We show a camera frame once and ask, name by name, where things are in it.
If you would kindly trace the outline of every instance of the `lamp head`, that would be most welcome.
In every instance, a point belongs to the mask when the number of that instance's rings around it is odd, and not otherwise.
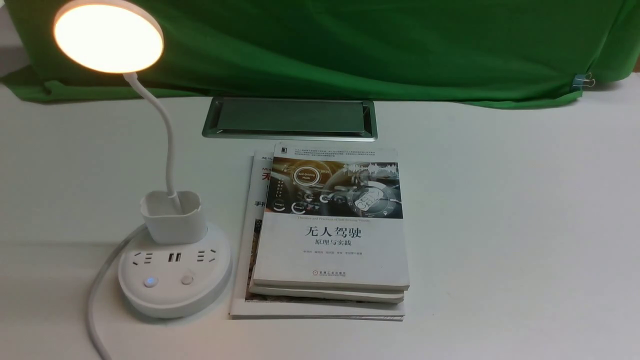
[[[75,62],[115,74],[153,65],[164,48],[156,20],[124,0],[73,0],[58,10],[53,34]]]

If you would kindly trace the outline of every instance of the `power button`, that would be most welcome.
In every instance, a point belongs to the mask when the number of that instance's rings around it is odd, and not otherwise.
[[[193,282],[193,276],[191,275],[185,275],[180,279],[180,282],[183,285],[190,285]]]
[[[148,287],[148,288],[153,288],[155,285],[157,285],[157,284],[158,284],[158,279],[157,279],[157,278],[155,278],[155,277],[153,277],[153,276],[147,277],[147,278],[145,279],[144,284],[145,284],[145,286],[146,286],[146,287]]]

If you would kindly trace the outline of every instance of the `round button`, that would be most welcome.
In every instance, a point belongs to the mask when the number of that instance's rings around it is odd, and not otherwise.
[[[305,205],[302,202],[294,202],[293,204],[291,204],[291,211],[293,211],[294,214],[304,214]]]
[[[152,276],[151,277],[147,277],[145,279],[144,284],[148,288],[153,288],[155,285],[158,284],[158,279],[156,279],[155,277],[152,277]]]
[[[180,282],[183,285],[190,285],[193,282],[193,276],[191,275],[185,275],[180,279]]]
[[[300,167],[293,173],[293,181],[302,186],[312,186],[320,182],[320,171],[314,167]]]
[[[284,200],[282,199],[275,199],[273,201],[273,209],[275,211],[282,211],[284,210]]]

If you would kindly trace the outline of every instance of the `pen holder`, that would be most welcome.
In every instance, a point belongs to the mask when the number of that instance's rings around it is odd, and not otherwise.
[[[153,191],[140,202],[140,212],[155,242],[162,245],[196,243],[207,234],[207,221],[200,196],[177,192],[183,215],[176,213],[166,192]]]

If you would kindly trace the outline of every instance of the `white cable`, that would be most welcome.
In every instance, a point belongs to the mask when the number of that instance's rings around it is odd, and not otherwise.
[[[118,246],[113,249],[107,260],[104,261],[104,264],[100,268],[100,271],[98,271],[98,274],[95,276],[95,279],[91,284],[91,291],[89,292],[89,297],[87,298],[86,302],[85,325],[87,333],[89,334],[89,339],[91,339],[91,343],[93,344],[95,351],[98,352],[98,355],[100,355],[100,358],[102,360],[111,360],[111,356],[109,355],[107,348],[104,347],[104,344],[102,344],[100,336],[98,335],[98,332],[95,328],[95,321],[93,319],[93,303],[95,301],[95,294],[98,292],[100,283],[104,279],[105,274],[107,274],[107,271],[109,270],[109,267],[111,267],[111,264],[113,264],[114,260],[118,257],[118,255],[120,255],[122,250],[129,244],[129,242],[131,242],[133,238],[139,235],[146,228],[147,226],[145,224],[138,226],[138,228],[136,228],[131,234],[124,238],[124,240],[122,240],[118,244]]]
[[[156,110],[162,116],[162,120],[164,121],[164,126],[166,127],[166,138],[167,138],[167,151],[166,151],[166,193],[171,199],[173,204],[173,208],[176,210],[178,214],[183,214],[182,206],[180,205],[180,199],[178,195],[175,193],[173,189],[173,159],[175,157],[175,148],[173,146],[173,127],[171,125],[171,118],[169,117],[169,113],[164,108],[160,100],[157,97],[153,96],[142,84],[138,81],[138,75],[135,72],[128,72],[126,74],[122,74],[124,79],[131,85],[133,90],[135,90],[142,98],[146,99],[148,102],[153,105]]]

